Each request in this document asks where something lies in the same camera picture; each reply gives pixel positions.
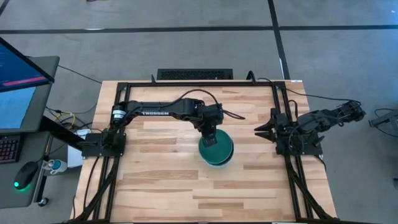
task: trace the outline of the keyboard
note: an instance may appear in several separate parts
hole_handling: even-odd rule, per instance
[[[18,162],[21,146],[20,135],[0,135],[0,164]]]

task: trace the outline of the computer monitor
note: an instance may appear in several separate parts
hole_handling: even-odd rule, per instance
[[[53,82],[53,77],[0,37],[0,92]]]

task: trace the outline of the floor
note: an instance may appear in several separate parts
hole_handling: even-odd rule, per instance
[[[26,55],[58,55],[61,65],[97,80],[147,80],[158,68],[232,68],[235,78],[253,70],[257,77],[303,80],[310,94],[361,101],[366,118],[332,128],[322,144],[336,211],[343,220],[396,223],[398,190],[392,178],[398,177],[398,139],[371,129],[367,121],[375,118],[376,108],[398,106],[398,26],[392,26],[398,25],[396,1],[3,2],[1,37]],[[269,2],[275,5],[280,39],[270,30],[275,21]],[[208,26],[240,28],[207,32],[131,29]],[[87,29],[109,31],[99,34]],[[95,104],[99,90],[97,83],[59,68],[48,106],[85,111]],[[316,98],[308,101],[312,110],[339,104]],[[80,117],[91,121],[93,113]],[[391,131],[388,126],[382,128]],[[52,200],[48,206],[0,210],[2,223],[67,220],[78,176],[79,170],[74,170],[49,178],[45,195]]]

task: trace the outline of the monitor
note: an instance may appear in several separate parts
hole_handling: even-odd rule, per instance
[[[0,92],[53,82],[53,77],[0,37]]]

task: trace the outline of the white label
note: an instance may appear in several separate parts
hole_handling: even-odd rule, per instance
[[[114,111],[112,111],[112,114],[121,114],[121,115],[125,115],[126,112],[121,111],[121,110],[114,110]]]
[[[169,115],[169,112],[142,112],[142,115],[149,115],[149,116],[166,116],[166,115]]]
[[[115,114],[115,115],[113,115],[113,118],[122,118],[123,119],[123,115],[121,115],[121,114]]]

